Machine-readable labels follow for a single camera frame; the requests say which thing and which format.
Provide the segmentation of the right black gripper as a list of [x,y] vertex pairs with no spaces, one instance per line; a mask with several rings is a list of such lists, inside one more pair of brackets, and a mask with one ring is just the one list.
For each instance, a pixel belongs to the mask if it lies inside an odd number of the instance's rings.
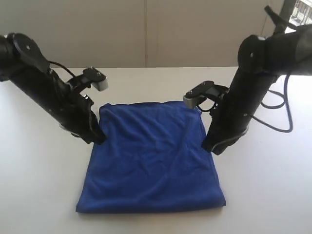
[[212,122],[201,147],[207,152],[220,155],[245,135],[249,118],[226,103],[213,110],[211,116]]

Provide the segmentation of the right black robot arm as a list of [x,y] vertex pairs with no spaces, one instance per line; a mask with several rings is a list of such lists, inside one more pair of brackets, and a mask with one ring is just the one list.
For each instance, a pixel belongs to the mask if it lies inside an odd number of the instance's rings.
[[242,137],[270,86],[282,75],[312,74],[312,27],[261,39],[251,35],[238,51],[238,69],[213,110],[202,148],[216,155]]

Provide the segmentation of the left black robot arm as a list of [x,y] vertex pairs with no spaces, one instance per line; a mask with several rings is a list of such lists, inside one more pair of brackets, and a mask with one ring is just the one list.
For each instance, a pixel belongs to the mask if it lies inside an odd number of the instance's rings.
[[102,144],[106,135],[91,110],[94,102],[81,92],[90,87],[100,92],[107,89],[106,76],[90,67],[64,82],[51,64],[25,34],[1,36],[0,80],[11,81],[73,136],[88,144]]

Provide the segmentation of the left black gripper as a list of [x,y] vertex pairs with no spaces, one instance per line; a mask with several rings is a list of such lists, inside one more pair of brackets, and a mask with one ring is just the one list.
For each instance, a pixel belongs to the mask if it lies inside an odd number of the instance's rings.
[[83,139],[87,144],[92,142],[102,144],[106,140],[106,135],[91,110],[94,102],[88,95],[64,93],[61,96],[61,103],[58,122],[62,129]]

